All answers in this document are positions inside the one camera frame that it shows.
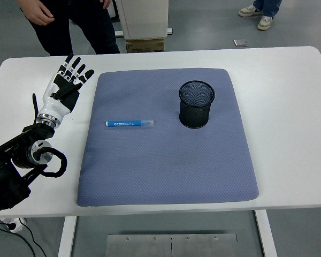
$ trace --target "cardboard box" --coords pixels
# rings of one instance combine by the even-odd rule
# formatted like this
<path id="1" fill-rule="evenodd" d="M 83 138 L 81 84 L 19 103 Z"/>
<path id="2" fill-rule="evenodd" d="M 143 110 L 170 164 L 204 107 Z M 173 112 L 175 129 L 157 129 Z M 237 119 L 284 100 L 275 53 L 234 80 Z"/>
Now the cardboard box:
<path id="1" fill-rule="evenodd" d="M 164 52 L 164 39 L 126 40 L 127 52 Z"/>

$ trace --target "blue marker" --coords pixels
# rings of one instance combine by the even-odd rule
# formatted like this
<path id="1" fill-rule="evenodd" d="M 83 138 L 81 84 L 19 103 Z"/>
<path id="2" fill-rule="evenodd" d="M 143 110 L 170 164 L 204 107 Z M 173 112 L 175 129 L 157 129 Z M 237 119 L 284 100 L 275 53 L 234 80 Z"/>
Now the blue marker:
<path id="1" fill-rule="evenodd" d="M 153 126 L 153 120 L 110 120 L 106 122 L 107 127 L 135 127 L 135 126 Z"/>

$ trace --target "gray mat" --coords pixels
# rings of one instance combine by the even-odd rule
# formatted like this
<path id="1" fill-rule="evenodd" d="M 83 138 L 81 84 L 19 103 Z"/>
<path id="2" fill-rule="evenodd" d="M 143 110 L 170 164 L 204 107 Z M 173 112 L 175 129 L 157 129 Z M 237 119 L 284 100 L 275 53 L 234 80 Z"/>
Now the gray mat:
<path id="1" fill-rule="evenodd" d="M 209 83 L 209 121 L 179 121 L 178 90 Z M 154 120 L 151 127 L 106 127 L 107 120 Z M 238 103 L 221 69 L 103 73 L 96 89 L 82 161 L 79 206 L 212 203 L 258 196 Z"/>

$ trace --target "person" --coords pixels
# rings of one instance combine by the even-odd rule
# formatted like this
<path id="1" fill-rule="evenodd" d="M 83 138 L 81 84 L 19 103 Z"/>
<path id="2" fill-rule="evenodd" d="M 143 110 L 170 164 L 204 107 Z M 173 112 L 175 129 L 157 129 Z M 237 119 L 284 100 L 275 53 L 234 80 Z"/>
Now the person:
<path id="1" fill-rule="evenodd" d="M 108 13 L 112 0 L 16 0 L 50 56 L 73 52 L 69 19 L 77 24 L 96 54 L 118 54 Z"/>
<path id="2" fill-rule="evenodd" d="M 281 2 L 282 0 L 255 0 L 253 5 L 239 10 L 238 14 L 242 17 L 263 15 L 257 28 L 265 31 L 270 28 Z"/>

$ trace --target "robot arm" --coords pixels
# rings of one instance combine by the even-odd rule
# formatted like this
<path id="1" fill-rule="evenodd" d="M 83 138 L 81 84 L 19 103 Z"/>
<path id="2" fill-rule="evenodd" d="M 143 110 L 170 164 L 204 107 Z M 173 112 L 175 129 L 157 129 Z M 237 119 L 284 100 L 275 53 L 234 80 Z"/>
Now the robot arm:
<path id="1" fill-rule="evenodd" d="M 70 66 L 72 57 L 73 54 L 69 55 L 51 78 L 36 122 L 0 146 L 0 210 L 12 208 L 27 198 L 31 192 L 28 185 L 38 175 L 60 177 L 66 170 L 65 155 L 52 148 L 46 139 L 54 135 L 64 116 L 72 112 L 80 95 L 78 90 L 94 74 L 89 70 L 81 75 L 84 64 L 75 71 L 80 57 Z M 53 155 L 61 160 L 59 171 L 44 172 Z M 22 177 L 16 167 L 32 170 Z"/>

